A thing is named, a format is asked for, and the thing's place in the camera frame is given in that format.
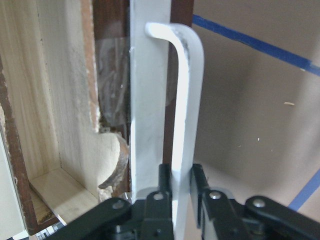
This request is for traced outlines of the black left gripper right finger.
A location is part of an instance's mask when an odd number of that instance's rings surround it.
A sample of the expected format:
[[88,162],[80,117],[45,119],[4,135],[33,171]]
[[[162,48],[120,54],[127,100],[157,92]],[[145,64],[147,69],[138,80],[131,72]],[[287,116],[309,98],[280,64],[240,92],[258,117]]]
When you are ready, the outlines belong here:
[[190,171],[190,195],[203,240],[318,240],[320,224],[270,198],[238,203],[208,185],[202,165]]

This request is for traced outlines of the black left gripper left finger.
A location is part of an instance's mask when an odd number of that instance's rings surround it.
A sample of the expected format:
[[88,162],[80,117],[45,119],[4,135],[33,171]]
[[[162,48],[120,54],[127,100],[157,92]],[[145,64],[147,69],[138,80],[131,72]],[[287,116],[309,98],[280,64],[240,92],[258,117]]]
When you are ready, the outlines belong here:
[[133,204],[119,197],[100,203],[66,226],[68,240],[173,239],[170,171],[158,168],[158,189]]

